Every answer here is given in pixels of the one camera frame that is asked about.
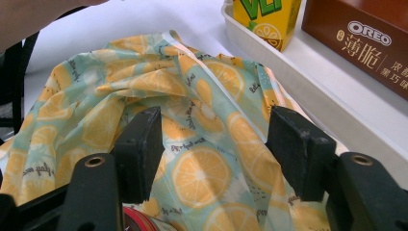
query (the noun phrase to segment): brown oreo box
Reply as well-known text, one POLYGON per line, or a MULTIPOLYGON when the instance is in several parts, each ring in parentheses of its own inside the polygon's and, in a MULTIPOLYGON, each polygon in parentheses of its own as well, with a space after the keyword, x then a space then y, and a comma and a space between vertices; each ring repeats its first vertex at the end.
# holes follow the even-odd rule
POLYGON ((408 0, 307 0, 302 30, 408 100, 408 0))

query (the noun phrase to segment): lemon slice pattern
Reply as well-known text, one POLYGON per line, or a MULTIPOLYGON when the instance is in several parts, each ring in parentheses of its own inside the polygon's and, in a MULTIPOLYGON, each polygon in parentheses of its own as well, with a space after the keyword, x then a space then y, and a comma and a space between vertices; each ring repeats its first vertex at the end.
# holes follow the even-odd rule
POLYGON ((135 114, 159 106, 166 150, 150 201, 135 208, 179 230, 326 230, 324 204, 288 202, 264 145, 273 105, 303 113, 261 64, 212 57, 175 32, 118 39, 54 68, 0 147, 0 193, 21 204, 69 183, 81 158, 109 153, 135 114))

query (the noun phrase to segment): white surface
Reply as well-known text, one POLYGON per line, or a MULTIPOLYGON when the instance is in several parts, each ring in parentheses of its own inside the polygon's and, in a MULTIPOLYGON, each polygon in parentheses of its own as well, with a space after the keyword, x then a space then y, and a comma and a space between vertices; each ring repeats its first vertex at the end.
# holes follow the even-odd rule
POLYGON ((350 150, 379 160, 408 189, 408 102, 303 32, 305 4, 283 53, 231 18, 226 4, 228 36, 251 59, 270 67, 321 128, 350 150))
MULTIPOLYGON (((55 65, 75 54, 99 49, 113 39, 175 30, 185 44, 211 55, 252 58, 253 54, 246 55, 227 37, 222 5, 222 0, 111 0, 52 23, 40 32, 28 67, 25 112, 34 104, 55 65)), ((277 78, 297 78, 281 81, 292 95, 318 99, 295 98, 303 106, 320 105, 324 109, 312 112, 321 121, 320 126, 339 134, 337 137, 344 136, 341 140, 348 140, 350 149, 380 156, 401 186, 408 188, 404 180, 408 176, 408 102, 302 32, 301 18, 302 13, 284 54, 275 58, 267 54, 259 62, 269 64, 275 60, 281 64, 270 67, 277 78), (347 129, 350 127, 361 132, 352 132, 347 129)), ((249 42, 242 49, 248 46, 254 48, 249 42)))

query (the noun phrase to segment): cardboard box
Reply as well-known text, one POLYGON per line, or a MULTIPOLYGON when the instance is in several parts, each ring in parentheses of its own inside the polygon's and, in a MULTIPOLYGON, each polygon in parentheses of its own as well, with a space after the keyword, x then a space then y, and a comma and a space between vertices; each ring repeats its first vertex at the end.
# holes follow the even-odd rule
POLYGON ((302 29, 408 100, 408 0, 308 0, 302 29))
POLYGON ((234 0, 233 16, 241 25, 283 51, 293 36, 301 0, 234 0))

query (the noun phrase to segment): white tray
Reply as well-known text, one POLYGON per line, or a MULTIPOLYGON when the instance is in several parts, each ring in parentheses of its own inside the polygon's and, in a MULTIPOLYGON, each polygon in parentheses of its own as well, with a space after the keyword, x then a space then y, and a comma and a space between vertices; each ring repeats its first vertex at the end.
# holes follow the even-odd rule
POLYGON ((400 127, 408 127, 408 110, 406 107, 408 103, 403 99, 399 99, 398 96, 394 96, 393 92, 383 90, 385 87, 380 86, 376 81, 366 76, 365 73, 342 60, 340 56, 337 57, 335 53, 318 44, 313 39, 311 39, 311 42, 319 47, 319 51, 313 49, 311 51, 310 47, 306 47, 306 50, 309 49, 306 54, 303 52, 305 49, 303 43, 301 44, 303 47, 300 47, 300 50, 291 49, 292 45, 299 48, 299 42, 296 40, 304 39, 305 37, 304 33, 299 34, 302 33, 299 32, 299 28, 301 26, 304 6, 305 0, 303 0, 299 12, 296 24, 297 30, 293 37, 294 41, 291 41, 286 50, 280 53, 234 20, 232 18, 232 1, 226 0, 222 7, 222 14, 225 17, 228 38, 239 46, 250 59, 272 69, 282 86, 320 128, 339 139, 348 149, 371 155, 380 161, 392 174, 397 183, 402 188, 408 189, 408 181, 406 180, 408 177, 408 148, 406 148, 408 129, 401 129, 400 127), (322 59, 319 54, 315 54, 315 51, 323 53, 323 55, 329 54, 332 59, 322 59), (319 76, 309 74, 315 71, 313 68, 319 69, 317 74, 319 76), (337 89, 333 90, 332 83, 326 85, 321 83, 325 81, 325 79, 321 79, 324 78, 322 75, 325 74, 334 74, 335 77, 330 76, 334 78, 332 81, 339 81, 339 85, 335 87, 338 87, 340 90, 344 88, 343 91, 345 93, 343 92, 344 96, 342 96, 342 99, 338 96, 341 94, 336 92, 337 89), (362 84, 361 82, 358 84, 348 83, 347 81, 355 81, 355 79, 350 78, 350 75, 353 77, 360 76, 364 82, 363 86, 358 85, 362 84), (390 100, 384 100, 384 98, 376 100, 375 93, 366 92, 364 84, 372 85, 375 90, 383 90, 380 94, 385 95, 384 97, 387 99, 392 98, 393 103, 390 105, 390 100), (359 105, 350 106, 347 100, 353 102, 352 97, 360 99, 361 89, 364 90, 363 96, 364 93, 368 95, 368 99, 365 99, 367 105, 364 106, 368 107, 368 110, 371 110, 370 107, 376 106, 383 107, 385 110, 388 110, 388 108, 390 108, 389 110, 395 110, 395 113, 386 112, 389 112, 390 116, 394 116, 394 119, 399 121, 399 127, 396 126, 395 129, 401 130, 397 130, 399 134, 396 134, 395 137, 402 139, 402 141, 398 143, 398 141, 394 141, 388 135, 383 134, 381 127, 372 126, 370 119, 361 115, 365 108, 359 105), (393 105, 401 106, 402 110, 395 109, 393 105))

